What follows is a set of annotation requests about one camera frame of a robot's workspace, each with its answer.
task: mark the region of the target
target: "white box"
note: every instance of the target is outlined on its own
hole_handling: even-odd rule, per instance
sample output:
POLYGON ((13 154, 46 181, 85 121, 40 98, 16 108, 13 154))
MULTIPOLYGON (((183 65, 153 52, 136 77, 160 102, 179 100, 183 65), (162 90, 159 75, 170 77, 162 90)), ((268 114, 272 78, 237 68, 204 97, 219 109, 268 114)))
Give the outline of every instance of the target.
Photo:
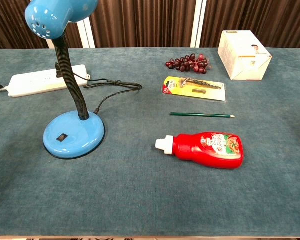
POLYGON ((218 54, 231 80, 262 80, 272 58, 251 31, 222 31, 218 54))

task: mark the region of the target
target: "red grapes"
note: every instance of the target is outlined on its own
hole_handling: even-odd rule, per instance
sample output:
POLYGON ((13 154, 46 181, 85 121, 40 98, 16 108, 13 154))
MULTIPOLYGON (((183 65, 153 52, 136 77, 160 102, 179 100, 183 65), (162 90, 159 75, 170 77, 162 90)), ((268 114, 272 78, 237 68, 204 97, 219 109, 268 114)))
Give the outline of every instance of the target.
POLYGON ((176 69, 181 72, 189 72, 190 69, 193 69, 196 73, 206 74, 207 67, 211 68, 209 64, 209 59, 207 59, 202 53, 199 54, 199 57, 196 58, 196 55, 192 53, 190 56, 186 55, 185 57, 171 58, 165 63, 169 69, 176 69))

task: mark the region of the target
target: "ketchup bottle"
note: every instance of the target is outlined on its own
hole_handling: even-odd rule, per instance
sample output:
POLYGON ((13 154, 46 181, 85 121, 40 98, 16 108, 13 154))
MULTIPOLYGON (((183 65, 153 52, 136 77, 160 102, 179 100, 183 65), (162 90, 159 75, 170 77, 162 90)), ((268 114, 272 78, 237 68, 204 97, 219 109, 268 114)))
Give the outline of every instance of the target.
POLYGON ((211 168, 236 169, 244 160, 244 148, 239 136, 223 132, 203 132, 194 135, 166 136, 155 141, 157 149, 211 168))

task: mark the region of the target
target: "electrical outlet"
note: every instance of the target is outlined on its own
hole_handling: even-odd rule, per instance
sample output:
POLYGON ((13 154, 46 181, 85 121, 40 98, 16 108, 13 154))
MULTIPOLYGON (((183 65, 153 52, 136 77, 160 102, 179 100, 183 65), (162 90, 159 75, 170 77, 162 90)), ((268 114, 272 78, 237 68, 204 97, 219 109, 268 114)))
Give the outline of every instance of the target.
MULTIPOLYGON (((72 67, 75 74, 85 79, 90 79, 85 65, 76 65, 72 67)), ((79 86, 87 85, 88 81, 74 76, 79 86)), ((41 94, 61 89, 66 89, 67 85, 63 77, 57 78, 57 70, 36 71, 24 74, 14 75, 11 78, 9 86, 5 89, 9 97, 17 98, 33 94, 41 94)))

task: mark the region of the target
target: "pencil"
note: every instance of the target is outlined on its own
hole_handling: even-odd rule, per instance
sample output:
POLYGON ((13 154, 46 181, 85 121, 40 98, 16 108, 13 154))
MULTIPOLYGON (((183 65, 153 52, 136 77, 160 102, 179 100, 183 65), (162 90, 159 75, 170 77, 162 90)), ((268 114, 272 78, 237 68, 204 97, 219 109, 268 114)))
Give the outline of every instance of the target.
POLYGON ((205 114, 205 113, 184 113, 184 112, 170 112, 170 116, 186 116, 186 117, 210 117, 210 118, 235 118, 234 115, 226 114, 205 114))

